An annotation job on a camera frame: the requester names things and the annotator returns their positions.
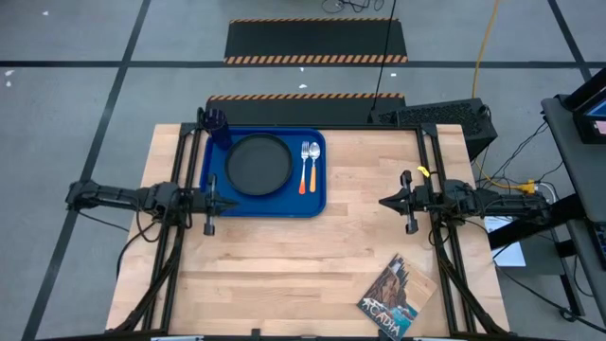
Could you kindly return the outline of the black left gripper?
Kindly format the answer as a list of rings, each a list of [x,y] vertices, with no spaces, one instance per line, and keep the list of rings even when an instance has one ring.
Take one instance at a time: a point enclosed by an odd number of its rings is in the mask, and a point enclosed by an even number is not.
[[[207,176],[206,192],[194,191],[191,196],[191,213],[203,213],[205,215],[205,224],[203,233],[206,236],[215,235],[215,216],[223,216],[228,214],[236,206],[218,206],[217,202],[222,205],[238,205],[239,202],[221,196],[217,191],[217,177],[215,174]]]

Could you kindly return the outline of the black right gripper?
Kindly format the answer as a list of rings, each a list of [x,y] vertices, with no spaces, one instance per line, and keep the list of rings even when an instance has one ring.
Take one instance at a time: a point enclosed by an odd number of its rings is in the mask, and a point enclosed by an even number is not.
[[[425,185],[415,188],[412,186],[412,172],[405,170],[401,175],[403,188],[396,194],[387,196],[379,202],[380,205],[393,209],[398,213],[405,213],[407,224],[405,230],[407,233],[416,233],[419,230],[418,221],[414,213],[416,211],[425,211],[432,203],[433,195]]]

